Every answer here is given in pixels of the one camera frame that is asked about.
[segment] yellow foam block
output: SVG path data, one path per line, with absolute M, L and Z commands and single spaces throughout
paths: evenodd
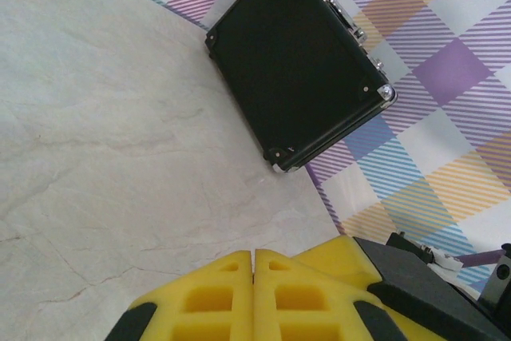
M 363 289 L 277 252 L 255 251 L 254 341 L 372 341 L 356 301 L 383 308 Z
M 336 237 L 293 259 L 361 289 L 382 281 L 373 263 L 349 236 Z
M 157 309 L 141 341 L 251 341 L 252 258 L 235 252 L 151 291 L 130 308 Z

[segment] black briefcase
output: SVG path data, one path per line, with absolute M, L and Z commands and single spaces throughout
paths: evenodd
M 336 0 L 237 0 L 208 32 L 275 170 L 305 165 L 395 102 L 364 38 Z

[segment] purple square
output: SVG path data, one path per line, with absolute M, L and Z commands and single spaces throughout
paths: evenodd
M 413 70 L 439 105 L 445 105 L 486 79 L 491 71 L 455 38 Z

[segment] floor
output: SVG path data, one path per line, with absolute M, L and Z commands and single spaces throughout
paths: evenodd
M 337 233 L 265 164 L 204 51 L 149 0 L 6 0 L 2 339 L 103 339 L 139 295 L 238 249 Z

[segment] plaid tablecloth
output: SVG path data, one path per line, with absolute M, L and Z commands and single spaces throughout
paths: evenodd
M 207 29 L 235 0 L 153 1 Z M 339 1 L 400 94 L 307 166 L 339 231 L 454 255 L 511 241 L 511 0 Z

